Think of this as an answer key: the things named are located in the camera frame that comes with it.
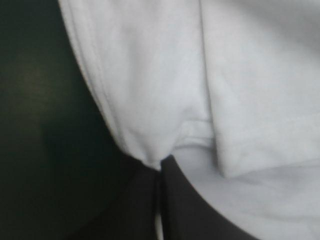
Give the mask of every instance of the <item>white fabric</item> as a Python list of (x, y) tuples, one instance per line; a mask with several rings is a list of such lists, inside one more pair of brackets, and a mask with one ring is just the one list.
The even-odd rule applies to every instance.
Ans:
[(214, 208), (261, 239), (319, 238), (320, 0), (60, 5), (124, 152), (159, 169), (179, 149), (210, 148), (193, 158), (205, 180), (189, 179)]
[(212, 149), (178, 148), (173, 154), (207, 203), (257, 239), (320, 239), (318, 162), (225, 178), (213, 164)]

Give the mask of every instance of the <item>dark green background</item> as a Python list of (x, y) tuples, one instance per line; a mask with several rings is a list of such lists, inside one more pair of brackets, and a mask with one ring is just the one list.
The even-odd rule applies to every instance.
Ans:
[(133, 174), (81, 77), (56, 0), (0, 0), (0, 239), (61, 240)]

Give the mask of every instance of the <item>white shirt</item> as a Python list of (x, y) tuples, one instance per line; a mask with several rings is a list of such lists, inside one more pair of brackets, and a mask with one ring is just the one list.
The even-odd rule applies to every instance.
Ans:
[(118, 146), (262, 240), (320, 238), (320, 0), (60, 0)]

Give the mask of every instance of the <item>white t-shirt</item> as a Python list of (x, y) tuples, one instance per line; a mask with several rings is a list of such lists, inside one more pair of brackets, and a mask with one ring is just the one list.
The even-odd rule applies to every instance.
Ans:
[(262, 240), (320, 239), (320, 0), (60, 0), (118, 146)]

